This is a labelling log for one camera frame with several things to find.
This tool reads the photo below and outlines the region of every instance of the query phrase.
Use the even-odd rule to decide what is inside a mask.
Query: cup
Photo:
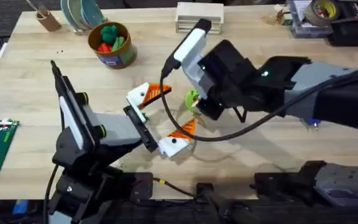
[[[113,52],[98,52],[98,47],[102,43],[101,30],[105,26],[116,26],[118,36],[125,38],[124,44]],[[114,69],[126,68],[136,59],[136,50],[132,45],[131,35],[127,28],[118,22],[105,22],[95,27],[89,33],[88,45],[102,63]]]
[[[49,10],[40,10],[40,12],[45,17],[37,12],[36,18],[46,28],[47,31],[53,32],[59,30],[62,27],[62,25],[60,25],[60,23],[55,19]]]

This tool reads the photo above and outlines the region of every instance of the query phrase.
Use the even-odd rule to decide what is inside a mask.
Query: pencil holder
[[[62,25],[55,19],[49,10],[40,10],[42,15],[37,12],[37,20],[46,28],[47,31],[53,32],[59,30]]]

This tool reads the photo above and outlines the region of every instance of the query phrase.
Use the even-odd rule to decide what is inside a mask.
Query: tape roll
[[[315,0],[306,7],[304,14],[311,24],[324,27],[337,20],[340,11],[332,0]]]

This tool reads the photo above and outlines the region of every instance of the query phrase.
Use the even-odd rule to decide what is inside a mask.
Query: wooden tabletop
[[[272,6],[224,10],[223,35],[209,35],[206,51],[229,39],[255,66],[274,55],[296,55],[358,67],[357,47],[335,48],[322,39],[293,39],[287,27],[265,24],[260,17],[272,12]],[[86,36],[75,35],[60,11],[53,12],[63,24],[58,32],[48,33],[35,20],[34,12],[23,12],[17,22],[0,61],[0,119],[18,119],[21,126],[0,171],[0,199],[44,197],[60,133],[51,59],[77,91],[88,93],[94,111],[123,114],[123,107],[128,105],[126,93],[144,82],[157,83],[165,59],[185,36],[175,33],[175,9],[118,9],[103,13],[111,21],[123,23],[131,33],[138,56],[128,68],[111,70],[104,66],[88,47]],[[173,72],[165,83],[173,87],[167,95],[168,104],[177,120],[184,123],[192,117],[183,106],[191,84],[181,70]],[[160,100],[145,111],[161,136],[174,130]],[[264,114],[250,113],[246,124]],[[203,118],[198,122],[196,134],[203,136],[229,134],[245,126],[229,112],[219,121]],[[151,154],[141,146],[114,165],[126,171],[153,172],[186,190],[194,190],[197,182],[212,182],[223,195],[250,198],[254,191],[248,184],[255,172],[297,171],[305,161],[319,159],[358,166],[358,130],[323,122],[319,131],[307,131],[298,118],[274,118],[230,141],[196,142],[173,159],[157,151]],[[155,184],[154,198],[183,197]]]

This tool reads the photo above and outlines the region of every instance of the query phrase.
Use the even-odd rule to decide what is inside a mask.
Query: red toy
[[[111,46],[108,45],[107,43],[102,43],[98,47],[98,52],[104,52],[104,53],[111,52]]]

